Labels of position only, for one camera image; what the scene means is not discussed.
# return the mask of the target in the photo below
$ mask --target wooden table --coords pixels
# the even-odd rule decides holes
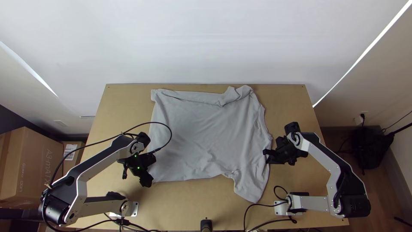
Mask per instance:
[[[224,93],[228,86],[241,85],[189,85],[189,84],[108,84],[104,90],[87,144],[119,134],[134,125],[149,122],[154,102],[150,100],[151,89]],[[321,130],[304,85],[250,85],[260,103],[266,108],[265,121],[269,133],[283,136],[283,127],[293,121],[299,122],[302,131],[315,132],[322,140]],[[148,133],[149,125],[136,128]],[[105,142],[85,149],[82,161],[109,146]],[[115,163],[88,181],[88,196],[103,196],[108,191],[118,192],[132,201],[139,202],[137,217],[128,219],[147,229],[199,230],[200,221],[213,220],[214,230],[243,230],[243,215],[251,204],[233,191],[233,180],[220,175],[201,180],[155,183],[143,188],[139,179],[129,173],[122,180],[123,167]],[[299,158],[295,166],[271,165],[264,194],[259,203],[272,205],[277,200],[273,187],[280,185],[287,191],[309,192],[311,195],[326,195],[329,172],[309,156]],[[248,229],[269,220],[281,219],[274,209],[254,206],[246,218]],[[347,219],[338,219],[330,214],[309,211],[290,221],[272,223],[263,229],[308,228],[348,225]],[[83,228],[105,220],[104,215],[80,218],[71,227]],[[95,228],[118,229],[114,223],[103,223]]]

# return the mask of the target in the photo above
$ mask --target black cord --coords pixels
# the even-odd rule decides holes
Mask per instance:
[[[285,198],[281,198],[281,197],[279,197],[279,196],[276,194],[276,189],[277,189],[277,188],[283,189],[283,191],[284,191],[286,194],[288,194],[288,192],[286,191],[286,189],[284,189],[282,186],[276,185],[276,186],[273,188],[273,192],[275,193],[275,196],[276,196],[279,200],[287,201]]]
[[[246,222],[246,214],[247,214],[248,210],[250,209],[250,207],[255,206],[255,205],[265,206],[265,207],[275,207],[275,206],[278,206],[278,205],[285,204],[287,202],[288,201],[284,201],[284,202],[281,202],[281,203],[278,203],[278,204],[275,204],[275,205],[251,204],[250,206],[248,206],[248,208],[245,211],[245,215],[243,216],[243,231],[246,231],[246,223],[245,223]]]
[[[107,218],[109,218],[109,219],[111,219],[111,217],[109,217],[106,213],[103,213]],[[121,227],[123,227],[123,228],[126,228],[126,229],[129,229],[129,230],[132,230],[132,231],[134,231],[134,232],[147,232],[147,231],[143,231],[143,230],[136,230],[136,229],[133,229],[133,228],[130,228],[130,227],[127,227],[127,226],[124,226],[124,225],[120,225],[119,223],[117,223],[115,220],[113,220],[113,222],[114,223],[116,223],[117,225],[119,225],[119,226],[121,226]]]
[[[388,126],[388,127],[386,127],[386,128],[383,128],[383,129],[381,130],[381,132],[382,132],[382,133],[385,133],[387,129],[391,128],[393,125],[397,124],[400,120],[404,119],[406,116],[408,116],[408,115],[411,114],[411,113],[412,113],[412,110],[409,111],[409,113],[405,114],[402,118],[400,118],[399,120],[397,120],[394,124],[392,124],[392,125],[390,125],[390,126]]]
[[[288,219],[272,220],[272,221],[268,221],[268,222],[265,222],[265,223],[263,223],[263,224],[260,224],[260,225],[258,225],[258,226],[253,227],[253,229],[249,230],[249,232],[254,231],[254,230],[256,230],[256,229],[258,229],[258,228],[260,228],[260,227],[262,227],[262,226],[264,226],[264,225],[270,224],[270,223],[283,222],[283,221],[292,221],[293,223],[296,222],[296,220],[292,219],[291,217],[288,218]]]
[[[163,146],[161,146],[161,147],[159,147],[159,148],[156,148],[156,149],[154,149],[153,151],[151,151],[151,153],[155,153],[155,152],[159,151],[160,149],[164,148],[167,144],[169,144],[170,140],[172,140],[172,130],[170,129],[170,127],[169,127],[168,125],[166,125],[166,124],[164,124],[164,123],[161,123],[161,122],[145,122],[145,123],[141,123],[141,124],[139,124],[139,125],[136,125],[136,126],[130,128],[130,129],[126,130],[125,132],[123,132],[123,133],[121,133],[121,134],[115,135],[115,136],[113,136],[113,137],[110,137],[110,138],[108,138],[108,139],[105,139],[105,140],[102,140],[102,141],[99,141],[99,142],[96,142],[96,143],[92,143],[92,144],[89,144],[89,145],[86,145],[86,146],[83,146],[83,147],[74,149],[73,151],[67,153],[67,154],[60,160],[60,163],[57,165],[57,168],[55,169],[55,172],[53,173],[53,176],[52,176],[51,179],[50,179],[50,185],[49,185],[49,187],[52,189],[53,187],[56,187],[56,186],[57,186],[57,185],[54,185],[54,186],[53,186],[53,182],[54,182],[54,179],[56,178],[57,171],[58,171],[58,169],[60,168],[60,166],[63,164],[63,161],[64,161],[71,153],[76,152],[76,151],[78,151],[78,150],[80,150],[80,149],[83,149],[83,148],[86,148],[86,147],[90,147],[90,146],[93,146],[93,145],[96,145],[96,144],[100,144],[100,143],[109,141],[109,140],[114,139],[114,138],[116,138],[116,137],[118,137],[118,136],[120,136],[120,135],[123,135],[123,134],[124,134],[124,135],[126,135],[126,134],[127,134],[127,135],[135,135],[135,134],[127,133],[127,132],[129,132],[129,131],[137,128],[137,127],[140,127],[140,126],[142,126],[142,125],[146,125],[146,124],[161,124],[161,125],[164,125],[165,127],[167,127],[167,129],[168,129],[169,132],[170,132],[169,140],[168,140]],[[58,230],[58,229],[52,227],[52,226],[49,224],[49,222],[47,221],[47,219],[46,219],[46,216],[45,216],[45,211],[46,211],[45,202],[46,202],[46,199],[47,199],[49,190],[50,190],[49,188],[46,189],[46,191],[44,192],[44,197],[43,197],[43,203],[42,203],[42,218],[43,218],[43,222],[44,222],[50,229],[52,229],[52,230],[54,230],[54,231],[57,231],[57,232],[63,232],[62,230]],[[73,232],[80,232],[80,231],[89,229],[89,228],[91,228],[91,227],[93,227],[93,226],[97,226],[97,225],[99,225],[99,224],[101,224],[101,223],[109,222],[109,221],[115,221],[115,220],[110,219],[110,220],[101,221],[101,222],[98,222],[98,223],[93,224],[93,225],[91,225],[91,226],[88,226],[88,227],[86,227],[86,228],[79,229],[79,230],[75,230],[75,231],[73,231]],[[137,228],[141,228],[141,229],[143,229],[145,232],[149,232],[148,230],[146,230],[145,228],[143,228],[143,227],[141,227],[141,226],[139,226],[139,225],[132,224],[132,223],[131,223],[131,225],[136,226]]]

